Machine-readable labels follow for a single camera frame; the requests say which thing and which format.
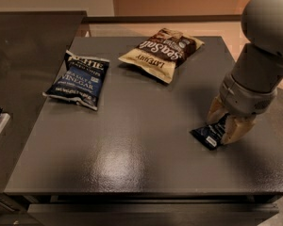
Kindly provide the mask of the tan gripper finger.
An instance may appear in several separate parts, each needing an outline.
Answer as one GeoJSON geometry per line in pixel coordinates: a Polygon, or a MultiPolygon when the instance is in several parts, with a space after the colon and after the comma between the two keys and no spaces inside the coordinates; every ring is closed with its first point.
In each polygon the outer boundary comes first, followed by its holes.
{"type": "Polygon", "coordinates": [[[227,110],[220,98],[217,95],[211,102],[210,108],[207,115],[207,123],[212,124],[218,122],[226,114],[227,110]]]}
{"type": "Polygon", "coordinates": [[[244,137],[255,125],[256,117],[239,117],[229,115],[225,120],[225,133],[222,136],[221,143],[231,144],[244,137]]]}

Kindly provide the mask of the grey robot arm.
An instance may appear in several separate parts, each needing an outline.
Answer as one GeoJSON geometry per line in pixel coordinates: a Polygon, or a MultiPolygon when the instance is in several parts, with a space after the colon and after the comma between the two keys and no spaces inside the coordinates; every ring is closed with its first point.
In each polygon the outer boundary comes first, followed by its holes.
{"type": "Polygon", "coordinates": [[[241,29],[248,42],[209,109],[205,142],[211,147],[235,142],[249,132],[283,79],[283,0],[250,0],[241,29]]]}

